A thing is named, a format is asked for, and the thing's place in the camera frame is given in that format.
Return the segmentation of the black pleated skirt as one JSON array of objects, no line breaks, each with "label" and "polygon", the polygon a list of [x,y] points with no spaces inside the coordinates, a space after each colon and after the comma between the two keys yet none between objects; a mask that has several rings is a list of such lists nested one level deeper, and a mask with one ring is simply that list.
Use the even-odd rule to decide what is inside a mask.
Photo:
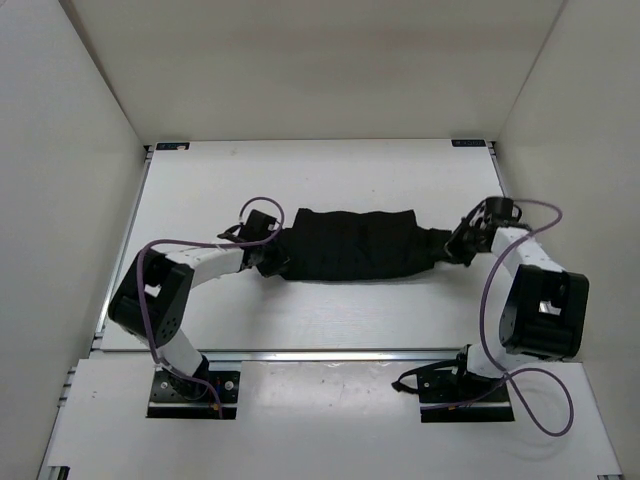
[{"label": "black pleated skirt", "polygon": [[409,277],[447,259],[452,232],[418,225],[415,212],[314,212],[301,208],[277,237],[289,281],[349,282]]}]

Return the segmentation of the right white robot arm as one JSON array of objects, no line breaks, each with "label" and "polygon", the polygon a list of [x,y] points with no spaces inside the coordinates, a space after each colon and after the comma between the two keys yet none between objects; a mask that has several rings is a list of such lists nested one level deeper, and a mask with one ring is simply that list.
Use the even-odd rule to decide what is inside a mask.
[{"label": "right white robot arm", "polygon": [[[553,261],[532,233],[501,227],[490,252],[496,257],[483,287],[479,341],[454,360],[418,367],[392,383],[400,393],[424,396],[448,389],[447,408],[464,405],[501,388],[520,367],[538,361],[574,358],[580,350],[589,280]],[[491,321],[487,301],[496,273],[505,270],[512,283],[502,313]]]}]

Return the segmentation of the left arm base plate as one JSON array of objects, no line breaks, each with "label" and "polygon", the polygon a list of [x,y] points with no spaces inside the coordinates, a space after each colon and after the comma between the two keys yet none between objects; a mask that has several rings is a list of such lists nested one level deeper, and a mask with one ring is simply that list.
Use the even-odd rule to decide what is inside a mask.
[{"label": "left arm base plate", "polygon": [[218,395],[200,384],[187,392],[182,380],[158,367],[150,387],[146,417],[151,419],[234,420],[237,414],[241,372],[209,364],[209,384]]}]

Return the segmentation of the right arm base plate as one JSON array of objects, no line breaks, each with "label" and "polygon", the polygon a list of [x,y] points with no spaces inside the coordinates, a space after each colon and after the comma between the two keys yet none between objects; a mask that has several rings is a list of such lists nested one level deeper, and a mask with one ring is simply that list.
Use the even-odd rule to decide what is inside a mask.
[{"label": "right arm base plate", "polygon": [[515,420],[500,379],[458,374],[454,368],[417,374],[422,423],[506,423]]}]

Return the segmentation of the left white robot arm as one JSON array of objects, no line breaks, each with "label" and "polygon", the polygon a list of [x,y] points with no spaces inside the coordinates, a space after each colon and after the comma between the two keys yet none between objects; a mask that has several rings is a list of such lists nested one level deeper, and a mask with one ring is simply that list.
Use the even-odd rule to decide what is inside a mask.
[{"label": "left white robot arm", "polygon": [[189,295],[204,283],[252,268],[263,276],[278,275],[289,256],[271,238],[243,242],[230,236],[220,244],[171,241],[168,252],[157,249],[161,244],[153,241],[135,255],[109,303],[108,317],[149,349],[186,401],[217,402],[209,361],[182,329]]}]

